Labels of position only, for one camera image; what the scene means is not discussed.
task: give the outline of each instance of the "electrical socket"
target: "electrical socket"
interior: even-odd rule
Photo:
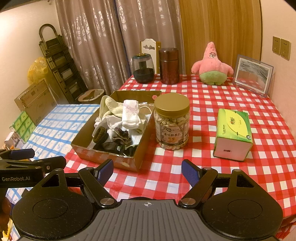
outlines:
[[[272,52],[281,54],[281,39],[275,36],[272,37]]]
[[[290,52],[291,52],[291,43],[287,40],[281,39],[281,56],[290,60]]]

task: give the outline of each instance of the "trash can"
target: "trash can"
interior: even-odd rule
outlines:
[[[100,104],[105,91],[102,89],[92,89],[78,97],[81,104]]]

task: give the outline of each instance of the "step ladder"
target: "step ladder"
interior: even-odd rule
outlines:
[[[44,41],[42,36],[44,27],[50,27],[56,38]],[[49,23],[40,27],[39,35],[41,51],[68,102],[70,104],[78,103],[78,97],[88,89],[77,70],[63,37],[58,35],[54,26]]]

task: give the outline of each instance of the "wooden door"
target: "wooden door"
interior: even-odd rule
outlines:
[[[235,68],[237,55],[261,58],[260,0],[179,0],[186,73],[213,41],[218,58]]]

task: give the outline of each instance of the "blue and white checkered tablecloth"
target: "blue and white checkered tablecloth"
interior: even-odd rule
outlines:
[[[65,156],[72,148],[71,141],[99,106],[98,104],[58,104],[39,123],[23,149],[34,149],[34,160]],[[25,188],[9,188],[6,197],[12,204],[16,204],[24,190]],[[20,237],[14,225],[11,236],[12,240]]]

